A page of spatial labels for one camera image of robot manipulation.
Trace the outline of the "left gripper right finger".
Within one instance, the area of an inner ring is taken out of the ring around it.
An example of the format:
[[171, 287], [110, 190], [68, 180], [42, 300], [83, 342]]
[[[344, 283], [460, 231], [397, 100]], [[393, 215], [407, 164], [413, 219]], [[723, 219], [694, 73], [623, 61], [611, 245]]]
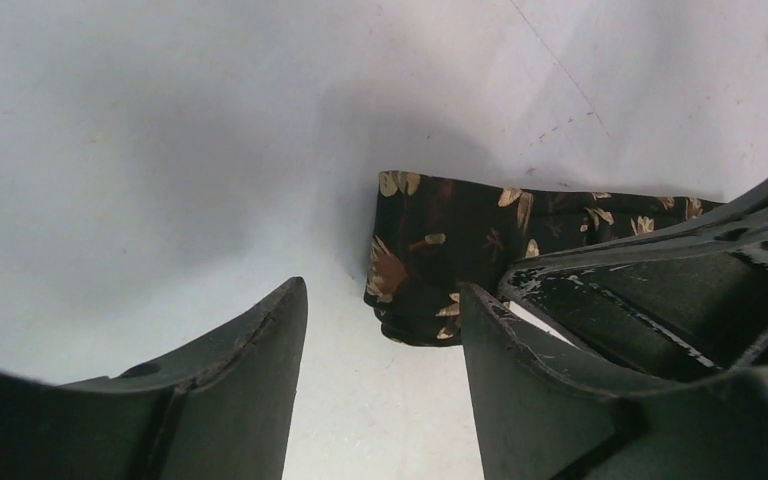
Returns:
[[677, 383], [620, 367], [461, 289], [488, 479], [768, 479], [768, 367]]

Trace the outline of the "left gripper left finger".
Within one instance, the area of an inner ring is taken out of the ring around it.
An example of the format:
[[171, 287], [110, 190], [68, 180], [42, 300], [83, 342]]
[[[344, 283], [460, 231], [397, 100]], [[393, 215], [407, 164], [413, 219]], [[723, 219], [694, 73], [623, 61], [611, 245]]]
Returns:
[[121, 375], [0, 372], [0, 479], [279, 479], [308, 316], [286, 280], [245, 313]]

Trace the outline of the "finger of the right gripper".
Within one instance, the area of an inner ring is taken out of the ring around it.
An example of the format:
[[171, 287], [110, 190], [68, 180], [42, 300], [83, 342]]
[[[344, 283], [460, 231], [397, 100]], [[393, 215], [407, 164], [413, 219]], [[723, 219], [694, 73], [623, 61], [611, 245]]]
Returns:
[[520, 261], [499, 291], [649, 375], [768, 366], [768, 179], [673, 227]]

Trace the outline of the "black gold floral tie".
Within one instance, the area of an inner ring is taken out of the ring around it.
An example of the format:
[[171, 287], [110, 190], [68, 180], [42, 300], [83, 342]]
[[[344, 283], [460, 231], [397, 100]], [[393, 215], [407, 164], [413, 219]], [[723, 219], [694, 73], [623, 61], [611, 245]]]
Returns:
[[461, 284], [494, 293], [519, 260], [664, 229], [717, 206], [687, 196], [527, 190], [385, 171], [364, 301], [390, 340], [458, 345]]

